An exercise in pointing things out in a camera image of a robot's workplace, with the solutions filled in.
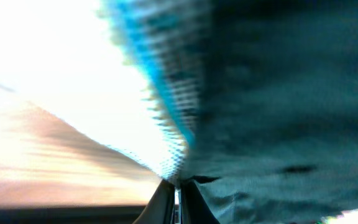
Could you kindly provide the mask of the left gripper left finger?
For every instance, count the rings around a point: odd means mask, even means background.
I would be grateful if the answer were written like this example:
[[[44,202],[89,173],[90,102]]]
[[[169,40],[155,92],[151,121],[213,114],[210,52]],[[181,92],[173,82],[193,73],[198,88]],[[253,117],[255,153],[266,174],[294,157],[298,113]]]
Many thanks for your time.
[[[175,187],[162,180],[143,212],[132,224],[172,224],[175,211]]]

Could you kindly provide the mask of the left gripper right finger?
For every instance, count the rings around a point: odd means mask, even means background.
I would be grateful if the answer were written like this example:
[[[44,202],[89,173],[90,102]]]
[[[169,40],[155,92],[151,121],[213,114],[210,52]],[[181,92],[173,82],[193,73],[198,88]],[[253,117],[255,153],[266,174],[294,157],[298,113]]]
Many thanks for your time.
[[[183,224],[219,224],[193,181],[181,184]]]

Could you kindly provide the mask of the black shorts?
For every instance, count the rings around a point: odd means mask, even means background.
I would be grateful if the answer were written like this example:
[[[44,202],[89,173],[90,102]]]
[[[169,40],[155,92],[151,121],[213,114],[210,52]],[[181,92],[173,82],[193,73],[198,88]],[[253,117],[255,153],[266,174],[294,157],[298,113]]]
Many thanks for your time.
[[[104,1],[220,223],[358,209],[358,0]]]

